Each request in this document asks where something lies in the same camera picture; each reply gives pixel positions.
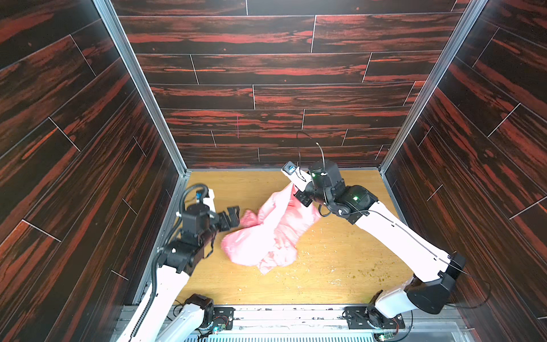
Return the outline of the aluminium front rail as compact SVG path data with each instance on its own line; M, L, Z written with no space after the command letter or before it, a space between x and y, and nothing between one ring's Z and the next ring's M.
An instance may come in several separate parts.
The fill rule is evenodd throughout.
M393 330L350 330L342 313L346 306L324 305L233 305L234 325L230 331L195 331L184 341L473 341L472 331L456 309L438 315L418 310L399 314L406 328ZM136 312L136 306L123 308L112 341L119 341ZM165 323L171 323L182 305L171 308Z

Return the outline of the aluminium left corner post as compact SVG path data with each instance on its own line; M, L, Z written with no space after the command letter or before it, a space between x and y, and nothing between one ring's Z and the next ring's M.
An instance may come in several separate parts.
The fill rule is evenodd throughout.
M185 161L169 130L167 121L165 120L164 115L162 115L162 111L154 97L148 80L138 62L137 56L132 49L128 36L123 29L121 20L119 20L112 2L108 0L93 0L92 3L97 9L115 48L120 54L120 57L145 104L145 108L150 114L152 122L168 150L179 176L184 177L187 174Z

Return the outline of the aluminium corner post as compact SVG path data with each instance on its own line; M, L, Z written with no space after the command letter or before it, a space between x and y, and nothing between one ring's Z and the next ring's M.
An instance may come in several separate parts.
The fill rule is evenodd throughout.
M418 118L442 80L451 62L454 57L456 57L457 52L460 50L471 29L484 10L484 7L487 5L487 2L487 0L470 1L467 8L464 10L460 20L454 28L452 35L447 41L446 46L442 50L437 63L434 65L431 74L428 76L422 90L418 94L413 106L410 108L410 112L405 119L403 126L400 128L399 133L396 135L388 154L380 164L379 172L383 178L385 178L391 163L394 161L398 151L403 146L407 136L416 124Z
M93 0L92 3L97 9L115 48L120 54L120 57L145 104L145 108L150 114L152 122L168 150L179 176L184 177L187 174L185 161L169 130L167 121L165 120L164 115L162 115L162 111L154 97L148 80L138 62L137 56L132 49L128 36L123 29L121 20L119 20L112 2L108 0Z

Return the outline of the pink printed jacket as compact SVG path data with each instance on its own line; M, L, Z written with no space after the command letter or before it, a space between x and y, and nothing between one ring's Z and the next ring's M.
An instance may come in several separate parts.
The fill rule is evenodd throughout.
M242 266L255 266L262 274L285 267L298 259L299 239L320 219L319 211L296 199L293 184L273 193L258 212L247 210L240 229L221 242L229 260Z

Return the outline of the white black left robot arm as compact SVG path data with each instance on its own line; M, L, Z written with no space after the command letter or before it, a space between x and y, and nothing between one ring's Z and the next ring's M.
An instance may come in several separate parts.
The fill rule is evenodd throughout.
M213 331L214 302L206 296L193 294L171 323L165 319L199 262L214 251L217 235L239 226L239 207L216 212L214 199L202 183L184 190L174 226L152 259L150 288L119 341L184 341L195 331Z

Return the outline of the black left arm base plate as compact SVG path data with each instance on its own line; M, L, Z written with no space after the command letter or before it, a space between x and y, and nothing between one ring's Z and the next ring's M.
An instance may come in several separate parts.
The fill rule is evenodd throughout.
M212 315L212 332L230 331L234 325L235 308L230 306L215 306Z

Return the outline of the aluminium right corner post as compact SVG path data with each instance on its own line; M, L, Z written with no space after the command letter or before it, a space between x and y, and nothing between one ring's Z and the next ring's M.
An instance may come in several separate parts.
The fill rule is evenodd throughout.
M388 154L380 164L379 172L383 178L385 178L391 163L394 161L398 151L403 146L407 136L416 124L418 118L442 80L451 62L454 57L456 57L457 52L460 50L471 29L484 10L484 7L487 5L487 2L487 0L470 1L467 8L464 10L460 20L454 28L452 35L447 41L446 46L442 50L437 63L434 65L431 74L428 76L422 90L418 94L413 106L410 108L410 112L405 119L403 126L400 128L399 133L396 135Z

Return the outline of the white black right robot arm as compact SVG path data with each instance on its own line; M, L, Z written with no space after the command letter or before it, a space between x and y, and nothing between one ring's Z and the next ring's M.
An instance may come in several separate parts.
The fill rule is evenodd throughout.
M378 292L368 305L370 319L393 319L419 309L438 314L447 305L466 259L449 254L422 238L396 218L380 200L361 185L346 185L338 166L329 160L315 162L305 172L292 162L282 171L296 186L296 198L312 202L374 236L413 272L411 279L388 292Z

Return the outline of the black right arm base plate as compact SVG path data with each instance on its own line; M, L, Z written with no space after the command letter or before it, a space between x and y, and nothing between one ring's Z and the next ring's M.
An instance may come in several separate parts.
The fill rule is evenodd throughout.
M350 330L393 330L405 329L406 325L401 315L395 318L383 316L377 309L369 306L346 306L342 313Z

